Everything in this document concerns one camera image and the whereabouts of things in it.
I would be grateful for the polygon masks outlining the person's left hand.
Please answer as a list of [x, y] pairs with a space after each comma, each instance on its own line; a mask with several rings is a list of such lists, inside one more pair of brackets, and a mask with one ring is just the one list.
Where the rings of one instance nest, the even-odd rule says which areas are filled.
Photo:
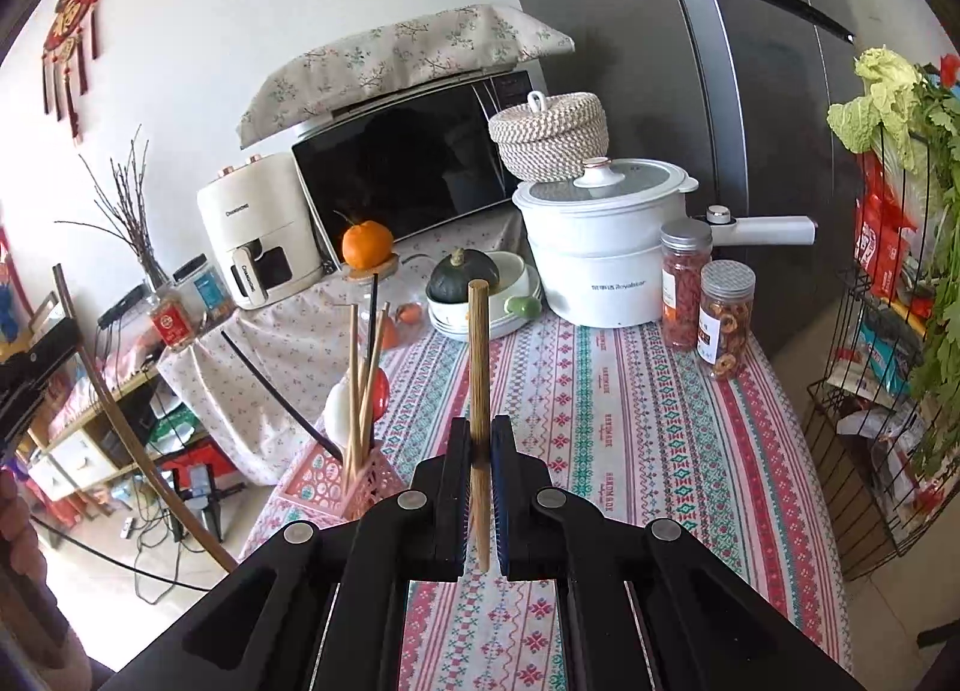
[[43, 623], [59, 615], [46, 585], [46, 558], [29, 509], [8, 471], [2, 473], [2, 645], [13, 680], [2, 688], [89, 689], [88, 655], [70, 626]]

